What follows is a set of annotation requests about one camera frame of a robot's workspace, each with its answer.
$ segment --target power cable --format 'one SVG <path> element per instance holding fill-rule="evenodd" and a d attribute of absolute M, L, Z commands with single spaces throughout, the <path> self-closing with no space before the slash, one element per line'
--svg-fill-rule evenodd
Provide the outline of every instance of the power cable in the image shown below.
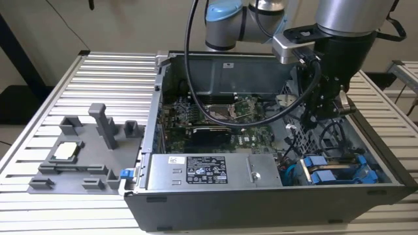
<path fill-rule="evenodd" d="M 77 33 L 72 30 L 72 28 L 69 27 L 66 21 L 64 20 L 64 17 L 60 15 L 58 11 L 56 10 L 56 8 L 53 7 L 53 5 L 50 4 L 49 0 L 45 0 L 45 2 L 49 4 L 49 6 L 52 7 L 52 9 L 54 10 L 54 12 L 56 12 L 56 14 L 58 15 L 60 19 L 62 20 L 62 22 L 64 22 L 66 28 L 68 28 L 68 29 L 70 30 L 70 32 L 76 35 L 76 37 L 80 39 L 80 41 L 81 41 L 81 43 L 84 44 L 85 48 L 86 48 L 88 50 L 90 50 L 89 47 L 86 46 L 85 42 L 82 41 L 81 37 L 78 36 L 78 34 L 77 34 Z"/>

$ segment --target metal frame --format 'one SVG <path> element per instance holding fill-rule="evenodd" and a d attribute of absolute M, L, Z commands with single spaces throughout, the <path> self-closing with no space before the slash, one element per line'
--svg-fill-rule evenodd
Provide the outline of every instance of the metal frame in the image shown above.
<path fill-rule="evenodd" d="M 418 94 L 418 62 L 394 61 L 388 72 L 392 73 L 408 88 Z"/>
<path fill-rule="evenodd" d="M 138 66 L 138 56 L 151 57 L 144 54 L 90 53 L 102 57 L 77 57 L 58 85 L 52 91 L 44 105 L 38 109 L 32 121 L 25 127 L 5 157 L 0 161 L 0 232 L 21 231 L 20 234 L 30 235 L 65 235 L 74 233 L 88 234 L 145 234 L 137 228 L 133 216 L 126 208 L 121 196 L 117 195 L 30 195 L 26 194 L 30 175 L 37 171 L 38 163 L 46 158 L 50 143 L 54 143 L 60 130 L 57 130 L 56 116 L 62 112 L 80 112 L 80 108 L 89 101 L 102 100 L 102 96 L 89 93 L 89 97 L 62 98 L 81 63 L 89 60 L 110 60 L 116 63 L 106 64 L 108 71 L 134 73 L 140 69 L 121 69 L 117 66 Z M 120 61 L 137 63 L 122 64 Z M 101 86 L 96 92 L 108 93 L 105 86 L 114 85 L 113 95 L 109 99 L 112 106 L 118 109 L 130 109 L 140 105 L 140 100 L 121 95 L 130 94 L 126 80 L 141 79 L 140 75 L 116 77 L 102 74 L 94 77 L 94 84 Z M 364 116 L 370 126 L 378 133 L 388 149 L 399 159 L 414 180 L 418 181 L 418 129 L 404 117 L 394 103 L 382 91 L 376 89 L 366 75 L 360 72 L 351 80 L 348 96 Z M 110 117 L 122 121 L 117 113 L 109 113 Z M 137 113 L 136 119 L 144 116 Z M 378 206 L 359 216 L 348 225 L 297 226 L 280 228 L 232 229 L 196 231 L 188 234 L 349 234 L 349 235 L 415 235 L 418 232 L 418 193 L 411 194 L 398 204 Z"/>

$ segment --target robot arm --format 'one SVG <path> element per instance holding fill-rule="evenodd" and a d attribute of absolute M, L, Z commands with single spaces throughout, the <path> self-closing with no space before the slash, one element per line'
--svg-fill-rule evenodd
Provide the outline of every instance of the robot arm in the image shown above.
<path fill-rule="evenodd" d="M 284 64 L 297 61 L 295 50 L 308 47 L 320 57 L 321 80 L 305 101 L 304 124 L 352 113 L 347 98 L 349 80 L 359 71 L 376 38 L 402 41 L 406 32 L 390 18 L 398 0 L 320 0 L 316 24 L 287 29 L 272 40 L 272 52 Z M 378 32 L 384 20 L 395 26 L 399 36 Z M 309 83 L 300 79 L 301 88 Z"/>

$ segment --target wire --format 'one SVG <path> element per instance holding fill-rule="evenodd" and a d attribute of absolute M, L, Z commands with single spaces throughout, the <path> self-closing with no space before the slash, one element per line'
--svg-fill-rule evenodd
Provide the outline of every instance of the wire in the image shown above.
<path fill-rule="evenodd" d="M 403 93 L 404 88 L 406 88 L 406 85 L 403 86 L 403 88 L 402 88 L 402 90 L 400 90 L 400 92 L 399 92 L 399 95 L 398 95 L 398 97 L 396 97 L 396 100 L 394 101 L 394 104 L 398 103 L 398 100 L 399 100 L 399 98 L 400 98 L 400 96 L 402 96 L 402 93 Z"/>
<path fill-rule="evenodd" d="M 415 105 L 412 105 L 411 108 L 410 108 L 410 110 L 407 111 L 407 114 L 406 114 L 407 117 L 411 115 L 411 113 L 412 113 L 412 111 L 414 111 L 414 108 L 415 108 Z"/>
<path fill-rule="evenodd" d="M 291 145 L 288 146 L 288 148 L 287 148 L 287 150 L 285 150 L 285 153 L 283 154 L 283 158 L 284 158 L 284 157 L 287 156 L 287 154 L 289 153 L 289 150 L 293 149 L 295 144 L 296 144 L 296 141 L 297 141 L 297 139 L 296 139 L 296 137 L 295 137 L 295 135 L 293 135 L 293 141 L 292 141 Z"/>
<path fill-rule="evenodd" d="M 72 28 L 69 27 L 66 21 L 64 20 L 64 17 L 60 15 L 58 11 L 56 10 L 56 8 L 53 7 L 53 5 L 50 4 L 49 0 L 45 0 L 45 2 L 49 4 L 49 6 L 52 7 L 52 9 L 54 10 L 56 14 L 58 15 L 60 19 L 62 20 L 66 28 L 70 30 L 70 32 L 76 35 L 76 37 L 80 39 L 81 43 L 84 44 L 84 46 L 86 47 L 86 49 L 89 50 L 89 47 L 86 46 L 85 42 L 82 41 L 82 39 L 80 38 L 78 34 L 72 30 Z"/>
<path fill-rule="evenodd" d="M 207 0 L 207 3 L 204 5 L 204 25 L 207 25 L 208 6 L 209 6 L 209 0 Z"/>
<path fill-rule="evenodd" d="M 8 143 L 8 142 L 0 141 L 0 143 L 5 144 L 5 145 L 8 145 L 8 146 L 12 146 L 12 144 Z"/>
<path fill-rule="evenodd" d="M 267 36 L 267 37 L 269 37 L 269 38 L 272 38 L 272 34 L 269 34 L 268 32 L 267 32 L 267 30 L 264 29 L 264 27 L 263 27 L 263 25 L 261 25 L 261 22 L 260 22 L 260 17 L 259 17 L 259 1 L 260 0 L 255 0 L 255 22 L 256 22 L 256 25 L 259 26 L 259 28 L 260 28 L 260 31 L 264 33 L 264 35 Z"/>
<path fill-rule="evenodd" d="M 321 77 L 321 70 L 320 70 L 319 62 L 317 61 L 312 61 L 309 63 L 309 66 L 313 68 L 312 82 L 309 83 L 305 91 L 301 93 L 301 95 L 297 97 L 297 99 L 291 103 L 291 105 L 283 111 L 280 111 L 279 113 L 276 113 L 275 115 L 272 115 L 271 117 L 268 117 L 268 118 L 265 118 L 265 119 L 263 119 L 260 121 L 255 121 L 255 122 L 249 122 L 249 123 L 236 123 L 236 122 L 228 122 L 228 121 L 217 120 L 216 118 L 213 118 L 209 115 L 209 113 L 204 109 L 203 104 L 201 104 L 201 102 L 200 102 L 200 100 L 197 98 L 196 92 L 193 90 L 192 83 L 191 83 L 189 59 L 188 59 L 189 50 L 188 50 L 188 47 L 189 47 L 191 27 L 192 27 L 192 21 L 193 21 L 193 17 L 195 17 L 197 3 L 199 3 L 199 0 L 193 0 L 191 11 L 189 11 L 189 15 L 188 15 L 187 29 L 185 29 L 185 39 L 184 39 L 184 68 L 185 68 L 185 78 L 187 78 L 187 84 L 188 84 L 188 87 L 189 87 L 191 97 L 193 98 L 196 106 L 197 106 L 200 112 L 204 114 L 205 118 L 208 120 L 211 120 L 212 122 L 215 122 L 217 125 L 228 126 L 228 127 L 233 127 L 233 128 L 243 128 L 243 127 L 251 127 L 251 126 L 268 124 L 268 123 L 276 121 L 277 119 L 283 118 L 301 104 L 301 102 L 307 99 L 307 97 L 309 96 L 311 92 L 316 88 L 317 83 L 320 81 L 320 77 Z"/>
<path fill-rule="evenodd" d="M 323 152 L 325 155 L 328 155 L 328 156 L 329 156 L 329 154 L 328 154 L 328 151 L 324 149 L 324 147 L 323 147 L 323 145 L 321 145 L 321 141 L 323 141 L 325 132 L 327 132 L 328 129 L 329 129 L 332 126 L 335 126 L 335 125 L 337 126 L 339 132 L 340 132 L 341 142 L 340 142 L 340 144 L 339 144 L 339 145 L 340 145 L 339 148 L 340 148 L 341 152 L 344 151 L 343 148 L 344 148 L 344 145 L 345 145 L 345 143 L 347 143 L 345 133 L 344 133 L 344 130 L 343 130 L 343 127 L 341 127 L 340 123 L 336 122 L 336 121 L 331 122 L 331 123 L 324 127 L 324 129 L 323 129 L 323 131 L 321 131 L 321 133 L 320 133 L 320 135 L 319 135 L 319 148 L 320 148 L 321 152 Z"/>

